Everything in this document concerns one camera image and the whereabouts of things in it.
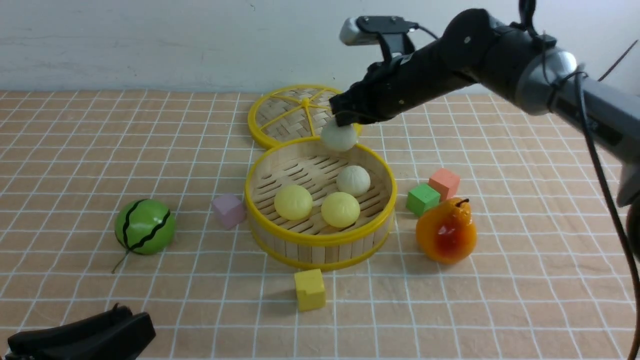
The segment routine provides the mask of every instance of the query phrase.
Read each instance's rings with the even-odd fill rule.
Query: bamboo steamer
[[[349,165],[364,167],[371,177],[369,191],[356,199],[360,217],[337,229],[322,218],[323,199],[338,191],[336,177]],[[314,200],[309,217],[289,221],[273,205],[278,189],[304,186]],[[347,152],[328,150],[318,137],[278,144],[252,166],[244,187],[253,238],[267,254],[300,269],[336,270],[371,257],[384,244],[395,224],[397,185],[393,173],[374,151],[357,144]]]
[[[283,142],[318,136],[332,119],[329,99],[340,92],[322,85],[279,88],[258,99],[249,110],[255,142],[270,149]],[[362,127],[355,126],[360,135]]]

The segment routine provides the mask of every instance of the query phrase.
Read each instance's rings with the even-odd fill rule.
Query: wooden cube
[[[220,195],[211,205],[215,217],[226,230],[231,230],[246,219],[244,204],[233,194]]]
[[[441,168],[429,178],[429,186],[440,193],[440,201],[449,200],[458,192],[460,176]]]
[[[326,305],[324,279],[320,269],[296,272],[293,277],[300,311],[320,309]]]
[[[420,184],[409,191],[406,208],[421,217],[427,210],[440,203],[440,194],[427,184]]]

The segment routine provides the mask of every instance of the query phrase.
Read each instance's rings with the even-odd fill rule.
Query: green watermelon
[[[157,200],[132,201],[118,214],[115,233],[128,252],[155,254],[171,244],[175,234],[175,215]]]

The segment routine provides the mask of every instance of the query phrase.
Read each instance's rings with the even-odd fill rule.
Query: steamed bun
[[[327,224],[333,227],[347,227],[358,220],[360,204],[348,193],[336,192],[324,199],[320,212]]]
[[[330,120],[322,128],[320,138],[329,150],[344,152],[358,142],[358,134],[353,125],[338,127],[335,119]]]
[[[278,215],[287,220],[301,220],[309,216],[313,203],[309,191],[295,184],[281,188],[273,201]]]
[[[338,186],[338,191],[348,193],[354,197],[364,195],[371,187],[369,173],[358,165],[351,165],[342,169],[335,182]]]

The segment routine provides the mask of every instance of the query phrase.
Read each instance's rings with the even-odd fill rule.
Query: black stripe
[[[167,210],[166,214],[164,214],[164,218],[160,224],[157,224],[151,233],[147,234],[144,238],[142,238],[137,244],[133,245],[129,250],[133,251],[145,245],[145,243],[156,235],[156,233],[166,225],[166,221],[169,220],[169,216],[171,216],[171,210]]]
[[[141,202],[147,201],[147,200],[148,199],[142,199],[142,200],[136,201],[136,203],[133,204],[133,206],[131,206],[131,209],[127,211],[127,216],[125,216],[124,225],[122,226],[122,241],[124,242],[124,247],[127,250],[131,250],[131,248],[129,247],[129,237],[127,236],[127,230],[131,225],[131,214],[133,213],[133,211],[136,210],[136,208],[138,207],[138,205],[140,205]]]

